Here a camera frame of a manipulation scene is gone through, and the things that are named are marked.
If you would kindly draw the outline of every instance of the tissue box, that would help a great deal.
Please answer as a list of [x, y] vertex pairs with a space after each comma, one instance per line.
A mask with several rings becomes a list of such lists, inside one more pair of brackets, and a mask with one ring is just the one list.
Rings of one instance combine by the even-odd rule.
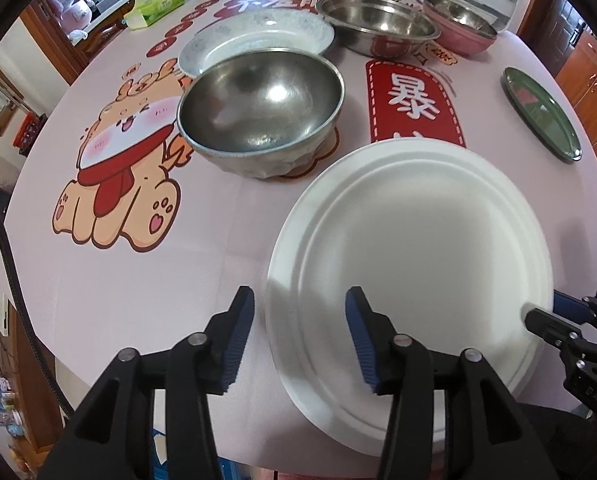
[[184, 3], [185, 0], [136, 0], [134, 8], [124, 16], [125, 22], [132, 30], [146, 28]]

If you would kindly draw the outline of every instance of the cartoon dog face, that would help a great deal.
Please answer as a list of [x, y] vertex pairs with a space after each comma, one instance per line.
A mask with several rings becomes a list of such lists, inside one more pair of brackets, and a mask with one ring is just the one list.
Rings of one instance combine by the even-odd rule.
[[119, 128], [121, 132], [127, 131], [133, 126], [133, 122], [139, 114], [147, 111], [146, 106], [152, 108], [152, 104], [171, 96], [180, 98], [182, 90], [189, 86], [192, 79], [183, 75], [179, 70], [175, 70], [175, 66], [176, 59], [169, 59], [158, 72], [149, 72], [136, 83], [133, 79], [128, 79], [120, 87], [116, 99], [103, 107], [96, 122], [88, 128], [79, 149], [77, 168], [87, 167], [82, 164], [82, 156], [89, 145], [95, 143], [103, 134], [112, 136], [108, 132], [109, 128]]
[[157, 102], [146, 103], [138, 112], [124, 120], [105, 128], [85, 144], [82, 150], [79, 169], [89, 168], [103, 160], [108, 160], [118, 153], [147, 139], [153, 133], [172, 124], [176, 119], [176, 109], [180, 98], [166, 97]]

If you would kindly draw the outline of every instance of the stainless steel bowl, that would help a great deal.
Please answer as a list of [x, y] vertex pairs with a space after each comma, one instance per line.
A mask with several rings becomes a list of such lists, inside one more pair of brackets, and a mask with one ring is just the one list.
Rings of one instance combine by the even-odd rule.
[[316, 10], [342, 44], [364, 56], [394, 59], [440, 36], [424, 12], [393, 0], [320, 0]]
[[483, 38], [495, 40], [498, 36], [496, 29], [484, 18], [452, 0], [425, 0], [425, 2], [430, 4], [444, 18], [467, 27]]
[[333, 131], [345, 86], [323, 57], [267, 48], [223, 60], [179, 104], [181, 134], [205, 158], [255, 178], [308, 164]]

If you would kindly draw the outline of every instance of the cartoon dog print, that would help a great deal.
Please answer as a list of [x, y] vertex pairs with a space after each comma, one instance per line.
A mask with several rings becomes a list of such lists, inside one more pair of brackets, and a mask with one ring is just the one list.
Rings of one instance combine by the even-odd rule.
[[86, 131], [76, 179], [54, 209], [54, 232], [105, 249], [118, 237], [139, 252], [165, 238], [181, 201], [170, 171], [190, 161], [192, 148], [176, 133], [176, 109], [192, 82], [166, 61], [137, 82], [128, 79]]

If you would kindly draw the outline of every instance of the black cable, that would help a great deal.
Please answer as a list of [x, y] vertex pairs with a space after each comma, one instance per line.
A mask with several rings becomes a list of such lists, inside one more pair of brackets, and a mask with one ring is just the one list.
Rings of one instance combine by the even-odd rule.
[[43, 355], [43, 352], [38, 344], [38, 339], [34, 333], [34, 327], [32, 326], [32, 320], [30, 320], [30, 314], [27, 312], [25, 307], [25, 300], [22, 296], [21, 283], [16, 274], [16, 266], [14, 265], [14, 255], [12, 254], [12, 248], [10, 247], [10, 241], [7, 238], [7, 232], [5, 231], [5, 225], [0, 215], [0, 250], [3, 258], [3, 264], [5, 266], [5, 273], [7, 274], [7, 281], [10, 284], [10, 290], [12, 291], [12, 299], [14, 300], [14, 306], [19, 316], [21, 316], [21, 323], [25, 335], [27, 336], [30, 346], [32, 347], [32, 353], [40, 366], [40, 370], [45, 376], [52, 393], [56, 397], [58, 404], [60, 405], [66, 416], [70, 417], [74, 414], [72, 405], [67, 400], [67, 397], [58, 386], [56, 378], [52, 374], [48, 362]]

